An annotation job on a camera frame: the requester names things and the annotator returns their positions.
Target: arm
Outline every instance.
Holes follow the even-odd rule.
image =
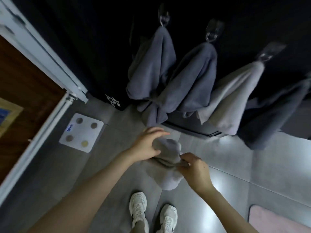
[[[167,134],[169,133],[157,127],[145,130],[129,149],[117,155],[106,168],[63,198],[28,232],[85,233],[99,207],[122,174],[134,162],[160,154],[159,150],[152,148],[152,142]]]
[[[257,232],[213,186],[208,165],[192,153],[180,156],[189,167],[179,167],[189,186],[210,206],[227,232]]]

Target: door panel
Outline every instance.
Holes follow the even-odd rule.
[[[0,98],[22,108],[0,137],[0,183],[64,94],[64,89],[0,36]]]

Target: white bathroom scale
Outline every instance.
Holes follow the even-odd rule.
[[[102,121],[75,113],[59,142],[89,153],[103,125]]]

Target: white sneaker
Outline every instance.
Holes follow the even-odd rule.
[[[161,229],[157,233],[173,233],[177,218],[177,209],[169,204],[164,205],[160,213]]]
[[[132,228],[138,221],[143,221],[145,224],[145,233],[149,233],[148,221],[145,217],[147,208],[147,198],[143,192],[134,193],[130,199],[130,213],[133,218]]]

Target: blue sticker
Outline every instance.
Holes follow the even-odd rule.
[[[72,124],[67,128],[67,132],[69,132],[72,129]]]
[[[0,125],[5,120],[5,118],[10,114],[10,110],[0,108]]]

